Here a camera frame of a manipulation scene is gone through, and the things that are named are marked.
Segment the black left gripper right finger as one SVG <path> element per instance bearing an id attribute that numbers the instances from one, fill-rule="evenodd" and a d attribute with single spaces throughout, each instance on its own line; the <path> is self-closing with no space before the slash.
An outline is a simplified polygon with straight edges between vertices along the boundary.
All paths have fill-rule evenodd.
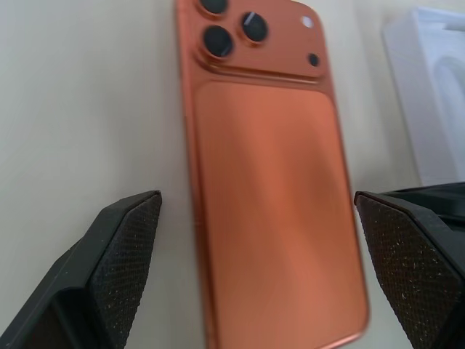
<path id="1" fill-rule="evenodd" d="M 358 191 L 354 204 L 413 349 L 465 349 L 465 182 Z"/>

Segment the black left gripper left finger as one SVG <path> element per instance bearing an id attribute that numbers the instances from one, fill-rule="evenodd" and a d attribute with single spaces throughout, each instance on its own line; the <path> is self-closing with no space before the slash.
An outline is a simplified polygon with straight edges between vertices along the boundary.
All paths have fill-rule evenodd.
<path id="1" fill-rule="evenodd" d="M 145 289 L 158 190 L 105 207 L 47 271 L 0 336 L 0 349 L 124 349 Z"/>

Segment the white phone box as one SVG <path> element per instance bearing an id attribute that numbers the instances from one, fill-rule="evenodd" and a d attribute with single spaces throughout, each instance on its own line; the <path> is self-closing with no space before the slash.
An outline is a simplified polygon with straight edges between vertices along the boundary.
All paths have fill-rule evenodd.
<path id="1" fill-rule="evenodd" d="M 417 7 L 383 37 L 421 184 L 465 182 L 465 13 Z"/>

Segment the orange smartphone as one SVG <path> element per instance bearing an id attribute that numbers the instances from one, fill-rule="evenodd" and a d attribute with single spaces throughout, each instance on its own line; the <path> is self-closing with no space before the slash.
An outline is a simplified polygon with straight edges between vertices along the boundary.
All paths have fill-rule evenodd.
<path id="1" fill-rule="evenodd" d="M 174 3 L 207 349 L 355 341 L 368 294 L 317 12 Z"/>

